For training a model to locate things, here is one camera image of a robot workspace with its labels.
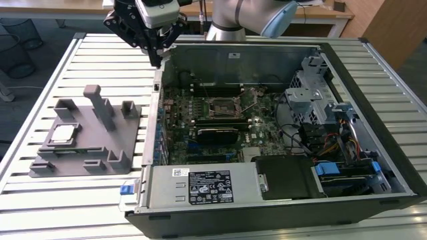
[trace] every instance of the blue tab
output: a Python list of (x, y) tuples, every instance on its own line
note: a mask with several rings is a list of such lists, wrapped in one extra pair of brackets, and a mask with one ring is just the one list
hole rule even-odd
[(381, 166), (380, 162), (374, 161), (372, 164), (373, 164), (376, 172), (380, 173), (382, 171), (382, 166)]
[(314, 169), (316, 169), (316, 172), (318, 173), (318, 176), (326, 174), (326, 173), (324, 172), (324, 169), (322, 169), (322, 166), (321, 166), (321, 165), (316, 166)]
[(318, 175), (341, 174), (340, 167), (336, 162), (322, 162), (316, 166)]
[(134, 194), (134, 185), (121, 186), (121, 195), (133, 195)]

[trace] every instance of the power supply label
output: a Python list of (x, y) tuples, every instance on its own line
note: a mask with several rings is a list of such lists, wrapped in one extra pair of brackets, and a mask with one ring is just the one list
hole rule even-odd
[(235, 200), (230, 170), (190, 172), (189, 196), (191, 205), (233, 203)]

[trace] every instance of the slotted work surface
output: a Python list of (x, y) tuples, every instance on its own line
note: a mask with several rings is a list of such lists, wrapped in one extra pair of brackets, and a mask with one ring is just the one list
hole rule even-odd
[[(202, 40), (194, 36), (183, 36), (182, 39)], [(266, 41), (257, 37), (250, 40)], [(284, 40), (332, 44), (397, 142), (427, 180), (426, 111), (377, 56), (358, 39)], [(10, 163), (0, 180), (2, 239), (147, 239), (126, 220), (118, 203), (121, 186), (142, 174), (154, 77), (149, 56), (130, 47), (118, 36), (89, 34), (85, 39), (73, 40), (47, 89), (34, 106), (34, 115), (30, 115), (34, 120), (25, 124), (17, 137), (15, 142), (22, 143), (13, 145), (2, 161), (3, 165)], [(338, 81), (334, 83), (348, 101)], [(122, 106), (125, 101), (133, 101), (141, 106), (134, 152), (129, 155), (133, 159), (130, 173), (33, 178), (29, 176), (31, 164), (58, 117), (55, 106), (62, 99), (73, 99), (78, 106), (93, 106), (91, 100), (83, 95), (87, 85), (102, 87), (101, 96), (109, 98), (113, 106)], [(125, 198), (123, 202), (130, 208), (137, 205), (134, 198)], [(237, 233), (211, 236), (210, 239), (298, 239), (300, 236), (312, 235), (322, 240), (405, 239), (409, 236), (422, 240), (426, 239), (426, 223), (427, 208), (420, 204), (388, 211), (358, 224)]]

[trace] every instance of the wooden desk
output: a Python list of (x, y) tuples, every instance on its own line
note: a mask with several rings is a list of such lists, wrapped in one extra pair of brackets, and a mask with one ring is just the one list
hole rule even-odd
[(427, 1), (345, 1), (356, 13), (356, 18), (345, 28), (342, 36), (368, 38), (389, 64), (398, 70), (427, 37)]
[[(191, 21), (199, 20), (199, 3), (185, 6), (182, 11)], [(103, 20), (110, 9), (103, 0), (0, 0), (0, 18), (89, 19)], [(213, 16), (213, 3), (207, 3), (207, 15)], [(321, 6), (300, 9), (294, 24), (333, 25), (329, 37), (340, 37), (354, 14), (329, 10)]]

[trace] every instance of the black cable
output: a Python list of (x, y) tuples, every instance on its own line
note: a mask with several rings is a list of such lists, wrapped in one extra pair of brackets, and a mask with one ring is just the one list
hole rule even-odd
[(281, 94), (281, 97), (280, 97), (280, 99), (278, 99), (278, 104), (276, 105), (276, 111), (274, 111), (274, 114), (276, 114), (276, 124), (280, 126), (284, 134), (285, 134), (292, 140), (294, 140), (294, 141), (298, 143), (298, 145), (300, 145), (301, 148), (305, 150), (305, 152), (306, 152), (309, 155), (313, 155), (314, 152), (305, 146), (305, 144), (304, 144), (298, 139), (296, 139), (296, 137), (293, 137), (293, 136), (288, 133), (288, 131), (284, 130), (284, 127), (285, 127), (285, 126), (293, 126), (293, 127), (296, 127), (296, 126), (298, 126), (298, 125), (297, 125), (297, 124), (284, 124), (284, 125), (280, 124), (280, 120), (278, 120), (278, 109), (280, 109), (281, 100), (282, 100), (282, 98), (285, 97), (286, 93), (288, 93), (288, 91), (285, 91), (285, 92)]
[(205, 22), (209, 22), (207, 0), (203, 0), (205, 5)]
[(201, 5), (201, 13), (203, 14), (203, 1), (199, 1), (199, 5)]
[(304, 154), (304, 152), (293, 152), (293, 149), (304, 149), (304, 148), (300, 147), (300, 146), (294, 146), (294, 139), (296, 139), (296, 135), (298, 135), (298, 134), (300, 134), (300, 132), (294, 133), (294, 135), (293, 135), (293, 138), (292, 138), (292, 146), (286, 146), (286, 147), (285, 147), (285, 148), (290, 149), (289, 152), (290, 152), (292, 154)]
[(0, 140), (0, 144), (13, 144), (13, 141), (9, 141), (9, 140)]
[(302, 7), (302, 10), (304, 10), (304, 12), (305, 12), (305, 24), (308, 23), (308, 14), (306, 14), (306, 7), (305, 6), (312, 6), (312, 5), (302, 5), (301, 3), (300, 3), (300, 1), (296, 1), (297, 2), (297, 4)]

